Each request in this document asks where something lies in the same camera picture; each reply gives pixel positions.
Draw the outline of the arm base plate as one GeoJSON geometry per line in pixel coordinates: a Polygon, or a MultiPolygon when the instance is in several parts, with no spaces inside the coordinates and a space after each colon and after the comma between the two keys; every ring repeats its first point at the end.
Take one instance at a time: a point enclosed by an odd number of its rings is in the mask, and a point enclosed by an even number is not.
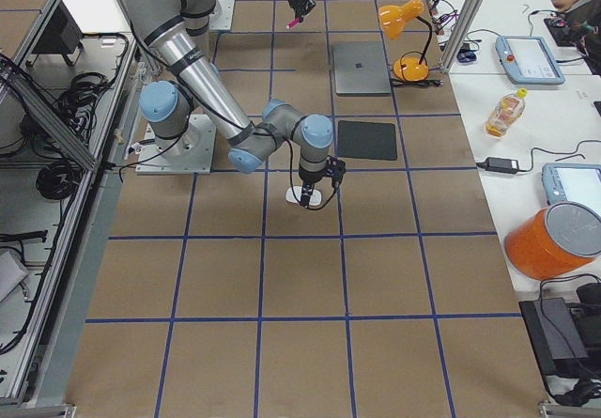
{"type": "Polygon", "coordinates": [[[140,175],[208,175],[211,171],[216,127],[207,115],[192,114],[186,132],[171,147],[172,142],[156,139],[146,124],[148,145],[138,150],[135,171],[140,175]]]}
{"type": "Polygon", "coordinates": [[[211,32],[229,32],[233,24],[236,0],[216,0],[216,6],[209,16],[211,32]]]}

